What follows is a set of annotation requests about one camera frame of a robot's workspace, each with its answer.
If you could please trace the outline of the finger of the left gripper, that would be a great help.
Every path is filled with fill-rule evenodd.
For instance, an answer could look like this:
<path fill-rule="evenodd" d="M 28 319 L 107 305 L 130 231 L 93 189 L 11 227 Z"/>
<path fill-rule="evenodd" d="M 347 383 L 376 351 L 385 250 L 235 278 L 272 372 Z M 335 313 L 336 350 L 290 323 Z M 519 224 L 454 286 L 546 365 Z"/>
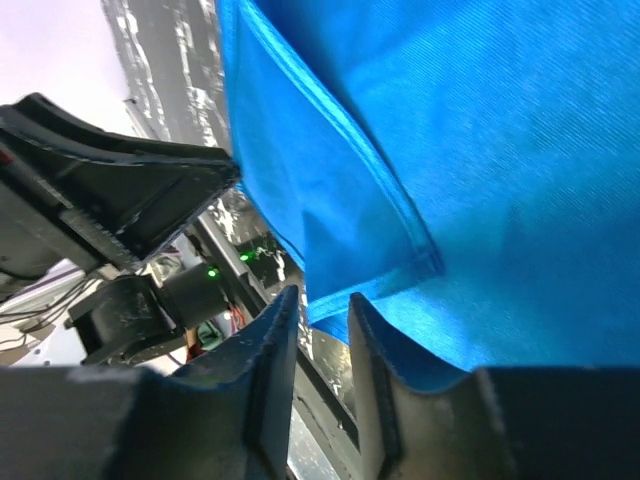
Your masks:
<path fill-rule="evenodd" d="M 76 263 L 144 263 L 235 185 L 227 152 L 107 132 L 41 94 L 1 108 L 1 180 Z"/>

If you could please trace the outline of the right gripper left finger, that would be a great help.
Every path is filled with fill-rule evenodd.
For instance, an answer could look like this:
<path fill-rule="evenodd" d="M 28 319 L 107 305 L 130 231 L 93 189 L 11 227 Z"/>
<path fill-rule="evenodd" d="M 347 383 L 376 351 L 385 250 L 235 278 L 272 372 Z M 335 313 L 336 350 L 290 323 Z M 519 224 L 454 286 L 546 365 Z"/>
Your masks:
<path fill-rule="evenodd" d="M 223 343 L 170 376 L 122 366 L 3 369 L 2 477 L 244 479 L 245 451 L 226 417 L 236 410 L 214 394 L 241 363 L 191 367 Z"/>

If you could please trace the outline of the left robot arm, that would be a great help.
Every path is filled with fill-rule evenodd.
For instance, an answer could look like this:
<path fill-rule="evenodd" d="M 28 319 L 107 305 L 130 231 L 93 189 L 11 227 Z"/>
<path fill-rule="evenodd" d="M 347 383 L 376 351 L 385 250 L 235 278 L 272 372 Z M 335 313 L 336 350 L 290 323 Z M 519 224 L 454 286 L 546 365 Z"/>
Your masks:
<path fill-rule="evenodd" d="M 89 364 L 143 362 L 192 318 L 139 269 L 239 180 L 218 147 L 111 133 L 41 94 L 1 109 L 1 297 L 62 260 L 119 276 L 70 310 Z"/>

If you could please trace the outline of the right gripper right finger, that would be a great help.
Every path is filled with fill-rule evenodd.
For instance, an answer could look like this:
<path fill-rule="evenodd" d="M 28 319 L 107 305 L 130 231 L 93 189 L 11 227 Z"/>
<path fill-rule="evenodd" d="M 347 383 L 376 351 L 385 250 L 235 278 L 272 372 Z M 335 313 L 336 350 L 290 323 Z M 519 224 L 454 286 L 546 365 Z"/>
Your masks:
<path fill-rule="evenodd" d="M 361 294 L 348 315 L 367 479 L 635 479 L 635 368 L 471 373 L 389 324 Z"/>

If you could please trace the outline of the blue cloth napkin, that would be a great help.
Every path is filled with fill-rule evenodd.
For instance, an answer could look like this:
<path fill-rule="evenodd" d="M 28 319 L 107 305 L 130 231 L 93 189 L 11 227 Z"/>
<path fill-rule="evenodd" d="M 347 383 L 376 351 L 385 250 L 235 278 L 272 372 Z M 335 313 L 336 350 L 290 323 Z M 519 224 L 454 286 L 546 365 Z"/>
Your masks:
<path fill-rule="evenodd" d="M 220 1 L 234 160 L 303 270 L 463 370 L 639 362 L 635 1 Z"/>

